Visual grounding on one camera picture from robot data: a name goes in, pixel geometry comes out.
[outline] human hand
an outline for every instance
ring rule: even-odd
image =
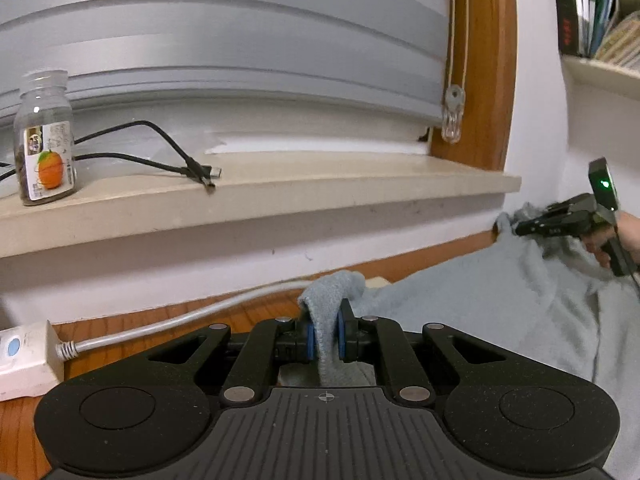
[[[640,264],[640,218],[621,211],[618,219],[618,235],[622,247],[629,251],[636,264]],[[611,258],[601,247],[615,236],[613,227],[607,226],[581,238],[587,251],[593,253],[601,266],[609,269]]]

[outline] light blue cloth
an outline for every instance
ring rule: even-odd
[[[396,320],[408,332],[441,322],[495,345],[590,380],[621,412],[622,428],[606,470],[618,480],[640,478],[640,303],[628,278],[601,269],[578,240],[517,237],[497,220],[492,246],[421,270],[392,285],[365,288],[364,277],[342,270],[300,296],[318,339],[318,368],[284,367],[291,385],[374,384],[371,366],[338,359],[335,319],[342,298],[356,316]]]

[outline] wooden desk surface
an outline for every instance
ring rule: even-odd
[[[432,248],[367,262],[352,269],[362,272],[366,278],[383,276],[391,282],[396,282],[420,269],[485,248],[494,239],[491,232],[479,233]],[[65,378],[75,377],[113,363],[214,322],[228,324],[233,332],[248,332],[263,319],[277,316],[297,317],[298,295],[299,292],[293,291],[260,298],[233,308],[222,316],[210,316],[161,334],[83,353],[79,358],[65,364]],[[190,301],[121,316],[66,323],[57,325],[55,329],[62,341],[79,342],[179,316],[224,297]],[[38,480],[50,471],[49,462],[33,430],[33,413],[39,400],[40,397],[24,397],[0,402],[0,473],[14,476],[17,480]]]

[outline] clear bottle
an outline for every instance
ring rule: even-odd
[[[24,76],[14,121],[15,169],[24,205],[53,202],[76,190],[73,112],[65,70]]]

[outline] bottle label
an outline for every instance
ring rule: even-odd
[[[27,128],[23,135],[29,198],[39,200],[72,189],[75,175],[69,121]]]

